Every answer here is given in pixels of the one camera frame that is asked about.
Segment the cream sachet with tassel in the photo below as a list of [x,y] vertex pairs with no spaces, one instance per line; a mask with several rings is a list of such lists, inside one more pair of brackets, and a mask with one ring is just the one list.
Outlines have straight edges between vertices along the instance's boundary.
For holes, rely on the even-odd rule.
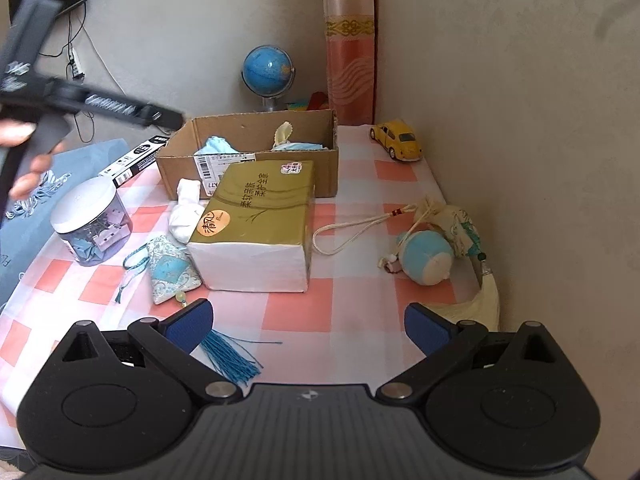
[[[320,255],[334,256],[346,246],[352,244],[367,230],[406,214],[410,214],[412,223],[409,229],[404,232],[411,234],[416,231],[435,231],[445,237],[445,240],[451,246],[454,251],[454,260],[475,260],[480,265],[480,290],[472,299],[450,304],[449,306],[446,306],[446,304],[432,304],[430,308],[451,322],[472,320],[485,325],[490,330],[498,330],[500,299],[497,282],[488,266],[487,257],[480,241],[480,233],[474,226],[469,214],[458,206],[444,204],[425,197],[419,203],[407,204],[379,216],[358,221],[326,224],[314,230],[312,247]],[[359,230],[341,245],[332,249],[323,249],[318,244],[318,237],[324,232],[354,228],[355,226]]]

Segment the blue brocade sachet pouch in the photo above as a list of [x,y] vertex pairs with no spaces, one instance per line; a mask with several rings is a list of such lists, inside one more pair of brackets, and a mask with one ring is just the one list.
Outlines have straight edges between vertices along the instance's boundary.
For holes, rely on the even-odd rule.
[[[122,260],[125,276],[117,289],[114,301],[122,301],[122,292],[138,275],[149,272],[153,304],[159,306],[169,300],[189,303],[186,293],[201,286],[186,248],[167,236],[155,237]],[[202,349],[213,370],[237,385],[246,386],[262,372],[262,363],[246,346],[247,339],[234,338],[213,327],[196,347]]]

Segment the blue surgical face mask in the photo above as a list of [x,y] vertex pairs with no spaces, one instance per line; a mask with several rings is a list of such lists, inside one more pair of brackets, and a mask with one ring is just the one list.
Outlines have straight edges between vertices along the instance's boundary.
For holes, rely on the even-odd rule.
[[210,136],[205,144],[195,152],[195,155],[236,155],[239,151],[232,148],[226,138]]

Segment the black white product box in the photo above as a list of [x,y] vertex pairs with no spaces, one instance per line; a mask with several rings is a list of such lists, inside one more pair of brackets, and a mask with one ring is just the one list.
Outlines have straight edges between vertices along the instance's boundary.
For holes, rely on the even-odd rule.
[[111,180],[116,188],[120,188],[146,167],[155,162],[156,153],[169,141],[168,136],[157,134],[139,144],[133,150],[119,157],[111,165],[99,172],[100,177]]

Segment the blue white plush ball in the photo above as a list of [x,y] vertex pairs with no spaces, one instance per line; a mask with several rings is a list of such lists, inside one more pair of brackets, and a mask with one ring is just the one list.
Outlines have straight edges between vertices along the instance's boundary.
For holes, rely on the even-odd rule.
[[402,232],[397,250],[383,257],[378,266],[387,273],[402,272],[421,286],[434,286],[448,280],[454,251],[445,237],[435,231]]

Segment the clear jar white lid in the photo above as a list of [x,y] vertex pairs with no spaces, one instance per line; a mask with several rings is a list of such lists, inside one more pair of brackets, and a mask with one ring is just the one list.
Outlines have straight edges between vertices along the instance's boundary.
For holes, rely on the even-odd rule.
[[107,177],[91,178],[68,191],[52,209],[50,223],[82,266],[113,257],[132,231],[117,188]]

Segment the white knotted cloth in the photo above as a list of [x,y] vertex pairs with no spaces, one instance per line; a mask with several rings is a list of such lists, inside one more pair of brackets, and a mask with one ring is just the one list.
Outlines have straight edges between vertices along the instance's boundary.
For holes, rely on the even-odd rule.
[[177,203],[169,216],[168,232],[185,245],[193,234],[204,207],[200,204],[201,182],[181,179],[177,186]]

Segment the gold tissue pack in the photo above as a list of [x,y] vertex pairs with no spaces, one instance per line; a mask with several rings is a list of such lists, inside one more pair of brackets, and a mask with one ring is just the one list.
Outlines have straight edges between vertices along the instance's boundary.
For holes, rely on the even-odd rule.
[[306,292],[313,209],[310,160],[235,162],[186,249],[210,290]]

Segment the cardboard box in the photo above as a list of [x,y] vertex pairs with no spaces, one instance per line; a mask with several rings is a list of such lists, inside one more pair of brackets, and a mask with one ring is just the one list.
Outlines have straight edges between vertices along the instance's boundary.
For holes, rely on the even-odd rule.
[[[290,141],[320,144],[320,151],[274,152],[274,133],[284,122],[293,127]],[[333,197],[338,189],[337,121],[333,110],[281,110],[240,113],[190,119],[156,154],[166,193],[174,200],[182,179],[198,180],[202,166],[195,152],[209,138],[220,136],[241,154],[256,160],[311,160],[314,192],[318,198]]]

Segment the blue desk globe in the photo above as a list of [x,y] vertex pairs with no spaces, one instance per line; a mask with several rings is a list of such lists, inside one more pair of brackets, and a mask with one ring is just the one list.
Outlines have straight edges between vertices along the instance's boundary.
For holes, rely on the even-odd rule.
[[247,53],[241,78],[245,87],[260,97],[262,108],[266,112],[275,112],[280,99],[294,84],[295,67],[288,52],[263,44]]

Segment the yellow toy car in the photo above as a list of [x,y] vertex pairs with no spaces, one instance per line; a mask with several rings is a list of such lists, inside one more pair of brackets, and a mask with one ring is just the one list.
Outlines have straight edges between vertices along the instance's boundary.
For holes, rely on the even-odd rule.
[[401,119],[371,126],[369,136],[373,141],[378,142],[393,160],[418,162],[423,158],[423,150],[416,134]]

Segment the colourful toy blocks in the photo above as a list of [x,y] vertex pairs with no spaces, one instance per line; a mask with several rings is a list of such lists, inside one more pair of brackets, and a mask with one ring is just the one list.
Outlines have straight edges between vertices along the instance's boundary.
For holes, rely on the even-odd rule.
[[329,97],[326,92],[312,92],[307,99],[301,99],[286,104],[288,110],[326,110],[329,107]]

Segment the pink patterned curtain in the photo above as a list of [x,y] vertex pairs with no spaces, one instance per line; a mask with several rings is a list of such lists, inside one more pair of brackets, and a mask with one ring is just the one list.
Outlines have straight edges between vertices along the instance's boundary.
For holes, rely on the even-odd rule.
[[330,107],[345,126],[373,122],[374,0],[323,0]]

